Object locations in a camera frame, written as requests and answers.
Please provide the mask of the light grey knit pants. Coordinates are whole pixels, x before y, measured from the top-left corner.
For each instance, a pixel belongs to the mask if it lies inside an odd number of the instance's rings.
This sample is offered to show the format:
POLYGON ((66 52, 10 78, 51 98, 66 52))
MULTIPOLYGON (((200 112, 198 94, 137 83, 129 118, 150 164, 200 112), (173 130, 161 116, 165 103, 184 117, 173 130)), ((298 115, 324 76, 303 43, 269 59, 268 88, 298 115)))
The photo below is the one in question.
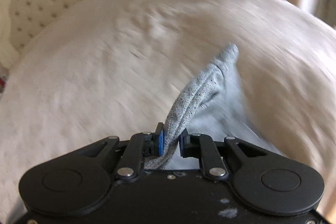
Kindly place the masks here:
POLYGON ((246 114, 245 96, 236 67, 239 50, 230 44, 215 56, 181 91, 164 125, 163 155, 146 159, 146 169, 195 169, 195 159, 182 159, 178 138, 188 133, 209 135, 214 141, 233 136, 268 151, 280 154, 259 133, 246 114))

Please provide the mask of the cream floral bedspread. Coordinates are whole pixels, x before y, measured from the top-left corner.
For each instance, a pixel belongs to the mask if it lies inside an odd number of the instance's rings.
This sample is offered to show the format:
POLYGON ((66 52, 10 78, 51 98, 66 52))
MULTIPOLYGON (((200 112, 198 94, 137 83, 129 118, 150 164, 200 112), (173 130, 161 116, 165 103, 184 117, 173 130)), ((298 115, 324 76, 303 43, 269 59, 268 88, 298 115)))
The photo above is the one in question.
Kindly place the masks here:
POLYGON ((335 222, 335 30, 285 0, 83 0, 30 42, 1 98, 1 222, 31 167, 163 121, 230 44, 255 129, 325 181, 335 222))

